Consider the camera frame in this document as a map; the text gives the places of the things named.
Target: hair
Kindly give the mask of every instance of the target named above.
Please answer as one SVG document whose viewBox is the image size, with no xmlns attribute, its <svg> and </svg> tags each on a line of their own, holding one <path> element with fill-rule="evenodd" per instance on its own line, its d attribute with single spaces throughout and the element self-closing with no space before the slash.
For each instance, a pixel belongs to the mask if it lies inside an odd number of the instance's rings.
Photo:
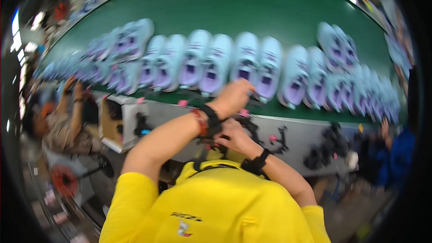
<svg viewBox="0 0 432 243">
<path fill-rule="evenodd" d="M 24 116 L 22 117 L 23 119 L 21 120 L 23 132 L 25 132 L 28 135 L 28 137 L 31 139 L 37 138 L 35 135 L 35 126 L 33 123 L 33 120 L 35 117 L 35 112 L 33 111 L 33 106 L 35 104 L 37 104 L 38 100 L 39 100 L 39 94 L 38 93 L 35 93 L 35 94 L 29 96 L 27 107 L 25 108 L 25 113 L 24 113 Z"/>
</svg>

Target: red wheel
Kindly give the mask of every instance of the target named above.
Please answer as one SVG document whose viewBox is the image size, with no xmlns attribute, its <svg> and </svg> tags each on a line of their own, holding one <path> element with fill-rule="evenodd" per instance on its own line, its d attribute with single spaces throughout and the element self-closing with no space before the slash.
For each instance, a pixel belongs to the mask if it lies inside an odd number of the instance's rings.
<svg viewBox="0 0 432 243">
<path fill-rule="evenodd" d="M 62 196 L 74 196 L 78 191 L 77 177 L 65 165 L 57 164 L 54 166 L 51 171 L 51 179 L 54 187 Z"/>
</svg>

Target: wrist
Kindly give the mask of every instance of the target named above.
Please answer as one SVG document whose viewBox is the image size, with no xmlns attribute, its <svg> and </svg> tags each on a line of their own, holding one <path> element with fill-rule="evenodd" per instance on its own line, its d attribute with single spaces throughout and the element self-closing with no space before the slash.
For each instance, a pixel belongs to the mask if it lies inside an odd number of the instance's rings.
<svg viewBox="0 0 432 243">
<path fill-rule="evenodd" d="M 260 146 L 259 144 L 254 142 L 254 144 L 251 145 L 251 147 L 249 147 L 246 152 L 244 152 L 244 155 L 248 159 L 253 160 L 253 159 L 261 156 L 261 154 L 263 152 L 264 152 L 264 148 L 262 146 Z"/>
<path fill-rule="evenodd" d="M 230 115 L 226 115 L 226 113 L 224 112 L 224 110 L 214 101 L 206 103 L 206 105 L 210 108 L 213 109 L 213 111 L 215 111 L 217 117 L 219 118 L 219 120 L 225 120 L 228 116 Z"/>
</svg>

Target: black wristwatch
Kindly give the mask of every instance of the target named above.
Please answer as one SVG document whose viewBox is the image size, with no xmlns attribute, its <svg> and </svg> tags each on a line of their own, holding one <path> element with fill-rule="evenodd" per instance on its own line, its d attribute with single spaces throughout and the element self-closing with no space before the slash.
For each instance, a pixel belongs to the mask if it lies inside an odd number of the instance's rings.
<svg viewBox="0 0 432 243">
<path fill-rule="evenodd" d="M 264 174 L 262 168 L 264 167 L 264 165 L 266 165 L 265 160 L 267 159 L 269 154 L 271 154 L 270 150 L 264 148 L 264 151 L 259 157 L 256 157 L 253 160 L 245 159 L 241 163 L 241 168 L 243 170 L 256 174 L 257 176 L 262 175 Z"/>
</svg>

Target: green conveyor belt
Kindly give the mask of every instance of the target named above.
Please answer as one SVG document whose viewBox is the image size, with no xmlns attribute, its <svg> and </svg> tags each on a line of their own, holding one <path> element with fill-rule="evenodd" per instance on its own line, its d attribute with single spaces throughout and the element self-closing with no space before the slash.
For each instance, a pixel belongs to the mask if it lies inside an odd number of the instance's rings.
<svg viewBox="0 0 432 243">
<path fill-rule="evenodd" d="M 317 45 L 317 25 L 326 21 L 339 25 L 354 39 L 361 63 L 366 63 L 379 75 L 394 73 L 384 31 L 347 0 L 110 0 L 70 29 L 47 54 L 42 65 L 66 52 L 84 50 L 91 39 L 141 18 L 154 21 L 155 35 L 188 36 L 192 30 L 206 29 L 213 34 L 223 33 L 235 38 L 239 33 L 249 31 L 259 38 L 272 36 L 278 39 L 285 51 L 294 44 Z M 101 86 L 93 89 L 107 91 Z M 173 92 L 149 99 L 176 104 L 185 97 Z M 368 117 L 310 110 L 303 104 L 290 110 L 276 98 L 262 109 L 249 108 L 252 113 L 265 116 L 371 122 Z"/>
</svg>

